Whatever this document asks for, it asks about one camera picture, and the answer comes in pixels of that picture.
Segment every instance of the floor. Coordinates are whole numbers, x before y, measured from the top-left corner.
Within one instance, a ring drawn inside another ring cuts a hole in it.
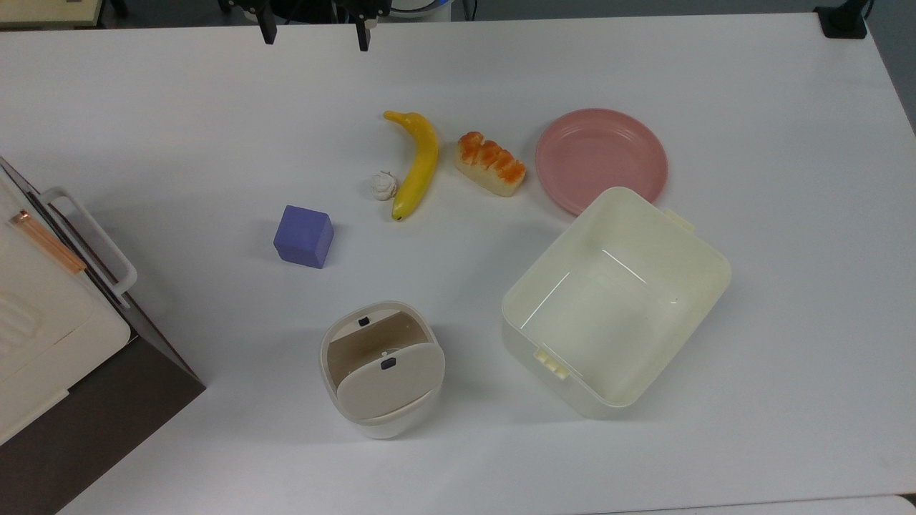
[[[463,1],[455,0],[452,20],[464,20]],[[843,0],[478,0],[477,20],[672,16],[811,12]],[[239,8],[223,14],[216,0],[126,0],[130,14],[114,20],[120,28],[250,25]],[[106,4],[108,18],[114,15]],[[916,2],[877,0],[868,27],[884,58],[890,79],[916,130]]]

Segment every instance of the blue block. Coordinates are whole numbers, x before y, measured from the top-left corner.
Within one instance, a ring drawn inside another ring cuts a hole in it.
[[[320,211],[288,205],[274,236],[280,259],[306,267],[321,268],[328,257],[334,228],[331,217]]]

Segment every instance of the yellow banana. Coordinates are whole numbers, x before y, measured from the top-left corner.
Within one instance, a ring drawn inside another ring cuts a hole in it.
[[[439,160],[439,139],[430,121],[422,115],[386,111],[385,119],[403,126],[417,142],[417,154],[413,158],[413,165],[398,189],[395,203],[391,207],[391,217],[400,221],[413,213],[426,189],[430,187],[432,174],[436,171],[436,163]]]

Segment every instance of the white plastic container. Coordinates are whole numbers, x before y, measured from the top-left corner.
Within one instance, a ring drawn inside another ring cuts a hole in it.
[[[391,438],[432,410],[445,355],[420,314],[380,302],[331,326],[322,341],[324,386],[337,410],[371,438]]]
[[[584,417],[632,404],[731,280],[676,214],[602,193],[503,299],[509,353]]]

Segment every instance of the bread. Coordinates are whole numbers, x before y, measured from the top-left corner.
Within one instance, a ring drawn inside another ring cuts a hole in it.
[[[484,141],[479,132],[469,132],[458,140],[455,167],[471,181],[502,196],[511,197],[525,179],[525,165],[493,141]]]

